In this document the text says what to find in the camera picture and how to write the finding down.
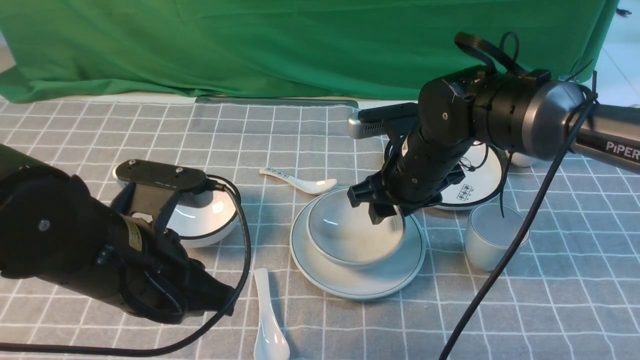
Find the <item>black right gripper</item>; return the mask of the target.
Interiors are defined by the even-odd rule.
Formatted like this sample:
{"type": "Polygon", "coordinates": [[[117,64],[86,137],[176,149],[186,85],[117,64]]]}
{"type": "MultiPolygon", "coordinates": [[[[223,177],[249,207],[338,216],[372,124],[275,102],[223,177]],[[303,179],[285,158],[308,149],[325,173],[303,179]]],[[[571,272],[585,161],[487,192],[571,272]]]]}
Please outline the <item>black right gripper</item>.
{"type": "Polygon", "coordinates": [[[439,204],[443,189],[463,177],[455,167],[473,143],[469,138],[444,145],[419,127],[411,130],[393,145],[380,170],[349,187],[350,205],[368,204],[371,223],[381,224],[384,219],[406,217],[439,204]]]}

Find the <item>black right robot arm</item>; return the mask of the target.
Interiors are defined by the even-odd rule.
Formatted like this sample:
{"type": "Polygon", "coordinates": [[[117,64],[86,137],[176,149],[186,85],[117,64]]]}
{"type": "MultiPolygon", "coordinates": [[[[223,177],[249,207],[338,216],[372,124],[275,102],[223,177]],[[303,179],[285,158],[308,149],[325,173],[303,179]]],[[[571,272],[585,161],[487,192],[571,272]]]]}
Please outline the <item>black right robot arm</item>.
{"type": "Polygon", "coordinates": [[[391,145],[381,169],[347,191],[352,207],[369,205],[372,223],[441,203],[462,181],[459,162],[474,142],[543,161],[572,152],[639,173],[638,108],[599,104],[593,89],[526,70],[503,45],[466,32],[454,43],[480,64],[430,80],[416,102],[350,117],[391,145]]]}

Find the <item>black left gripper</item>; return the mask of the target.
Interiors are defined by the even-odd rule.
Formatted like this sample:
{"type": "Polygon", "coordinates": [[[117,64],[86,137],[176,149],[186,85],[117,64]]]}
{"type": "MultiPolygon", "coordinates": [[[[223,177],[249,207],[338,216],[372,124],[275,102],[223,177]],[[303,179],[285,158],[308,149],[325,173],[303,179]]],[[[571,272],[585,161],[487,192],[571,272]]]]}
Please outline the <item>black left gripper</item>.
{"type": "Polygon", "coordinates": [[[115,273],[115,294],[105,300],[133,317],[179,325],[206,312],[234,314],[235,288],[190,258],[174,231],[157,233],[142,219],[119,215],[99,264],[115,273]]]}

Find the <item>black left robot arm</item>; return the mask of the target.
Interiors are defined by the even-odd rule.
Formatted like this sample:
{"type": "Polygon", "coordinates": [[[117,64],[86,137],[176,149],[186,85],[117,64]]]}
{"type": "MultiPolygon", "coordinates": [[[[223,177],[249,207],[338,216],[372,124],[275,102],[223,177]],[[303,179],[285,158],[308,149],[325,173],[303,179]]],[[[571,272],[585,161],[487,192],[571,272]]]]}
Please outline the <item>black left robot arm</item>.
{"type": "Polygon", "coordinates": [[[1,276],[38,278],[152,322],[234,312],[235,289],[190,258],[169,227],[186,195],[222,190],[195,168],[133,159],[110,205],[78,175],[1,146],[1,276]]]}

